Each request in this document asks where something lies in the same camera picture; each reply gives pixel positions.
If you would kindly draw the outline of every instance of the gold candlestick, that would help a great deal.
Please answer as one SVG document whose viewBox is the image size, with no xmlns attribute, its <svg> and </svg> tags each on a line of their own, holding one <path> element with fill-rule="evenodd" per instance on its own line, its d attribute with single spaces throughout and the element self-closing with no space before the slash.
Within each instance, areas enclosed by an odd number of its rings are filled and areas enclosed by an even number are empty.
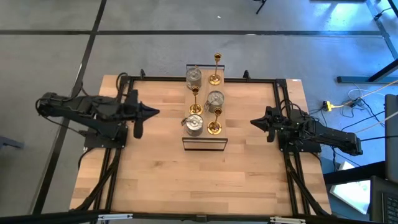
<svg viewBox="0 0 398 224">
<path fill-rule="evenodd" d="M 221 60 L 221 54 L 220 53 L 214 54 L 214 60 L 216 61 L 216 71 L 214 74 L 210 75 L 209 82 L 212 85 L 218 85 L 221 83 L 221 77 L 217 75 L 217 67 L 218 67 L 218 62 Z"/>
<path fill-rule="evenodd" d="M 215 108 L 214 109 L 214 114 L 216 115 L 216 119 L 215 121 L 210 122 L 207 125 L 207 131 L 210 134 L 219 134 L 221 132 L 221 124 L 220 122 L 217 121 L 218 116 L 221 115 L 223 113 L 223 110 L 221 108 Z"/>
<path fill-rule="evenodd" d="M 198 104 L 198 102 L 197 102 L 197 96 L 198 96 L 198 94 L 199 94 L 199 87 L 193 86 L 193 87 L 192 87 L 192 93 L 193 93 L 193 95 L 194 95 L 194 97 L 195 97 L 195 103 L 192 104 L 192 105 L 189 107 L 189 113 L 190 113 L 190 114 L 201 115 L 201 113 L 203 112 L 203 108 L 202 108 L 201 105 Z"/>
</svg>

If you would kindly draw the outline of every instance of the gray floor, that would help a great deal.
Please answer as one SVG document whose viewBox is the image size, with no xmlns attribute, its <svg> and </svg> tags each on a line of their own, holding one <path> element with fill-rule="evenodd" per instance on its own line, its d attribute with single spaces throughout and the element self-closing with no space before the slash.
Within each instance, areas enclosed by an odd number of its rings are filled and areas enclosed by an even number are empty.
<svg viewBox="0 0 398 224">
<path fill-rule="evenodd" d="M 0 29 L 91 29 L 99 5 L 100 0 L 3 0 Z M 385 0 L 375 2 L 378 11 L 387 5 Z M 177 0 L 108 0 L 99 29 L 378 30 L 363 2 L 268 0 L 256 16 L 258 6 L 258 2 L 244 0 L 189 0 L 184 4 Z M 380 20 L 398 48 L 398 19 L 386 11 Z M 0 35 L 0 135 L 25 142 L 23 150 L 4 147 L 0 151 L 0 216 L 29 213 L 57 130 L 37 116 L 34 102 L 46 91 L 70 94 L 87 41 L 85 35 Z M 252 77 L 302 79 L 310 110 L 319 108 L 323 100 L 337 105 L 348 99 L 348 91 L 355 86 L 337 84 L 337 76 L 372 75 L 393 61 L 380 36 L 107 35 L 95 40 L 84 85 L 95 94 L 104 74 L 137 75 L 141 68 L 147 75 L 182 76 L 186 63 L 213 63 L 215 52 L 223 54 L 228 77 L 240 77 L 247 69 Z M 359 87 L 375 90 L 380 86 Z M 398 87 L 380 93 L 398 94 Z M 371 95 L 366 101 L 375 113 L 384 110 L 383 96 Z M 325 113 L 325 118 L 328 126 L 341 129 L 369 116 L 366 110 L 354 113 L 354 118 L 345 118 L 334 110 Z M 375 122 L 369 119 L 348 131 Z M 358 136 L 383 135 L 384 129 L 376 126 Z M 67 133 L 44 212 L 68 209 L 82 145 L 81 137 Z M 368 141 L 363 151 L 363 156 L 344 156 L 361 165 L 382 161 L 384 141 Z M 323 148 L 322 157 L 332 158 L 330 148 Z M 338 156 L 337 161 L 344 159 Z"/>
</svg>

